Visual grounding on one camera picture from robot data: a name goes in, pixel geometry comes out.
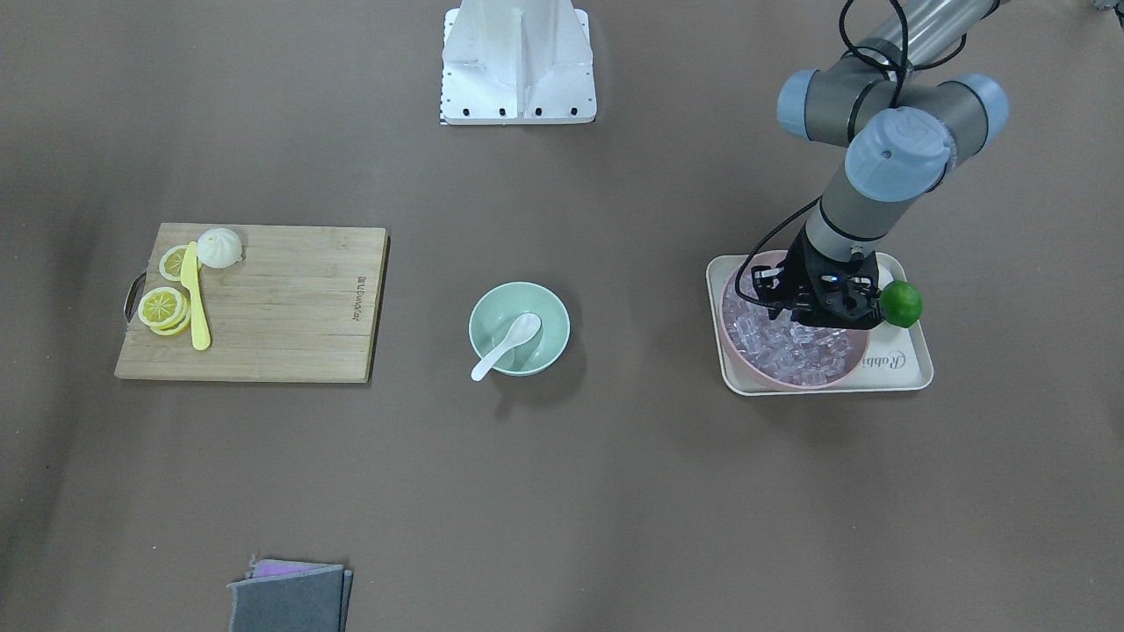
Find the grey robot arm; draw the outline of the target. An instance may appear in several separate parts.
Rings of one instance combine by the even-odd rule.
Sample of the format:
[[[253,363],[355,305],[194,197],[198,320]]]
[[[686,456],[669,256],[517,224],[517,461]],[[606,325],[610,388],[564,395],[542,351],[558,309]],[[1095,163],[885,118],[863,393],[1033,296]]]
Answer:
[[[804,327],[908,328],[923,301],[914,285],[883,283],[876,249],[919,197],[996,139],[1009,117],[1004,90],[986,75],[936,85],[910,76],[939,67],[966,45],[997,1],[895,1],[894,16],[864,39],[847,36],[831,67],[803,69],[782,85],[776,120],[800,139],[843,147],[825,191],[795,213],[803,228],[777,264],[746,259],[736,294],[776,319]]]

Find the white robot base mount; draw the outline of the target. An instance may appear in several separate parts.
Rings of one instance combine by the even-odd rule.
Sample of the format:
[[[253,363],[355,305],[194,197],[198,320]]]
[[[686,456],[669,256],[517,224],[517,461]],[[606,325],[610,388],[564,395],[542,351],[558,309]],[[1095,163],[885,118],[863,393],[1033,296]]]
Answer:
[[[441,124],[597,119],[590,19],[570,1],[462,1],[443,27]]]

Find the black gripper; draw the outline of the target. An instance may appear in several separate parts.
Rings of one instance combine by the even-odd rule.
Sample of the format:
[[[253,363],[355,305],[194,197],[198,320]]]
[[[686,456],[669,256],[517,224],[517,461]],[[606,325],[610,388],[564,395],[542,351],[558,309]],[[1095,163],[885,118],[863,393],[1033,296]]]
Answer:
[[[886,320],[874,255],[843,262],[822,255],[805,231],[776,267],[752,265],[753,292],[774,320],[780,312],[803,327],[872,329]]]

